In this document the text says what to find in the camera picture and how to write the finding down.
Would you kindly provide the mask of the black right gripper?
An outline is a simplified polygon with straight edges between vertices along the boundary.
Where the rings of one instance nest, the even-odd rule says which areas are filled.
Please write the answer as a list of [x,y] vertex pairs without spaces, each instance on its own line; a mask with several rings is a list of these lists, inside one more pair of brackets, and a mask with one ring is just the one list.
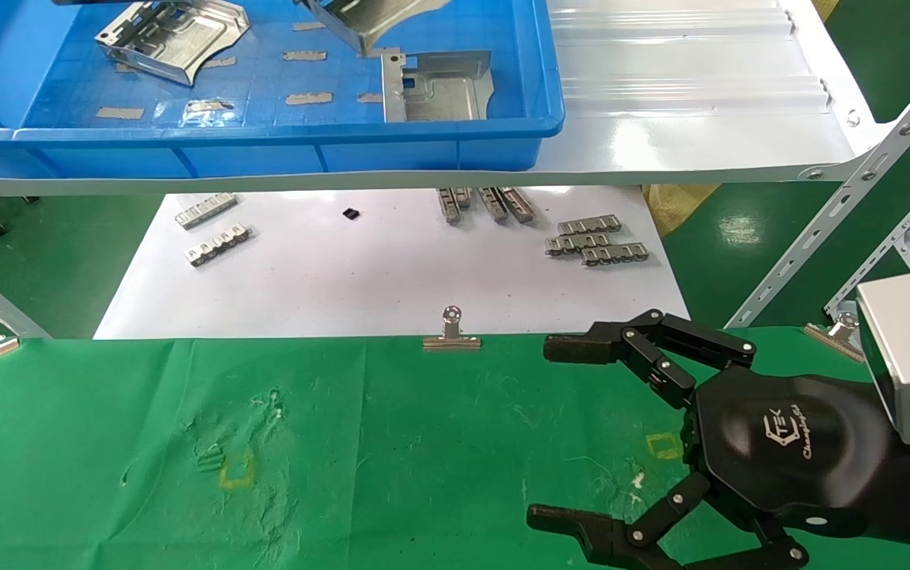
[[[597,321],[585,333],[546,336],[545,360],[619,362],[674,409],[690,408],[687,456],[698,473],[633,523],[535,503],[527,526],[569,535],[589,563],[619,569],[802,569],[809,553],[780,526],[864,535],[870,491],[896,441],[876,389],[816,374],[761,375],[743,368],[755,354],[747,340],[657,308],[626,322]],[[722,372],[695,389],[676,355]],[[686,565],[673,560],[660,540],[705,499],[761,545]]]

